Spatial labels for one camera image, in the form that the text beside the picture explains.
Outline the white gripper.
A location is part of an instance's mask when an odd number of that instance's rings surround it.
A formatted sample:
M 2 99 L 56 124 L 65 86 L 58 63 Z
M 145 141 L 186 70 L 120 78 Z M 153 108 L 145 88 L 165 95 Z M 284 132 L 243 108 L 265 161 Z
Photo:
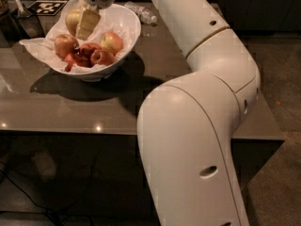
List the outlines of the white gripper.
M 98 8 L 109 8 L 115 0 L 84 0 L 86 3 Z M 79 12 L 79 22 L 76 27 L 75 37 L 80 40 L 87 40 L 93 33 L 94 28 L 101 19 L 97 7 L 83 7 Z

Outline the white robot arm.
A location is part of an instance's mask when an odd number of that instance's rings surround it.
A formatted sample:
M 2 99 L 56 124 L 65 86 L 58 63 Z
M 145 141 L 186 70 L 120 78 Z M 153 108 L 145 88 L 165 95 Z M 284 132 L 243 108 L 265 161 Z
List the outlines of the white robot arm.
M 249 226 L 230 141 L 257 103 L 259 69 L 206 0 L 151 0 L 192 72 L 144 100 L 143 168 L 161 226 Z

